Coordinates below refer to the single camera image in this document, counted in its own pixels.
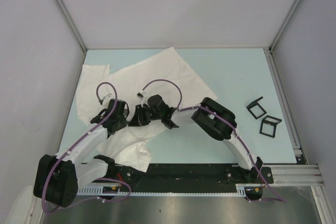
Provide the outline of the white t-shirt garment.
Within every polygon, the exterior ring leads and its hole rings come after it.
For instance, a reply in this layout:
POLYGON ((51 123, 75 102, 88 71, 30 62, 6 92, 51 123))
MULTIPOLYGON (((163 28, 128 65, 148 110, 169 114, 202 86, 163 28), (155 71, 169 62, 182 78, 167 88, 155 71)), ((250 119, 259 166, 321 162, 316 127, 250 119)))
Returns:
MULTIPOLYGON (((85 125, 107 106, 99 104, 96 93, 125 100, 134 115, 141 101, 137 93, 148 98, 159 94, 172 107, 185 108, 200 103, 204 97, 217 100, 217 95, 178 54, 174 47, 155 50, 89 50, 82 66, 76 91, 77 117, 85 125)), ((126 127, 97 150, 118 164, 146 172, 151 161, 148 141, 167 128, 160 122, 143 127, 126 127)))

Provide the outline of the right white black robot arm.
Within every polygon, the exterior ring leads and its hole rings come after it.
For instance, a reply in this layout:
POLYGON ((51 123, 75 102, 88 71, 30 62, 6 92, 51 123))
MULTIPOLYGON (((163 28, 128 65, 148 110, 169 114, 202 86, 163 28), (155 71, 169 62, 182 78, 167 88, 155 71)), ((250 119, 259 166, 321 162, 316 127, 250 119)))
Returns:
POLYGON ((161 121, 168 129, 185 124, 197 124, 208 136, 223 142, 238 161, 245 181, 254 183, 261 177, 263 161, 251 152, 237 131, 236 117, 232 111, 205 97, 201 103, 187 108, 168 106, 160 95, 148 98, 147 104, 136 105, 130 127, 143 127, 153 121, 161 121))

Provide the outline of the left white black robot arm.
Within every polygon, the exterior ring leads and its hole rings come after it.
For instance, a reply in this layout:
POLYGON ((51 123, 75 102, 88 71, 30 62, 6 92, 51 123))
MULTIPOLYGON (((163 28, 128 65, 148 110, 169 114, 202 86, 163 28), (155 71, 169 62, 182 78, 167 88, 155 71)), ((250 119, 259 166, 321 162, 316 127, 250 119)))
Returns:
POLYGON ((107 108, 90 121, 94 129, 66 151, 44 155, 38 164, 33 195, 59 207, 68 207, 79 190, 101 178, 110 182, 117 177, 113 158, 96 155, 85 159, 101 143, 128 124, 129 107, 125 101, 111 99, 107 108))

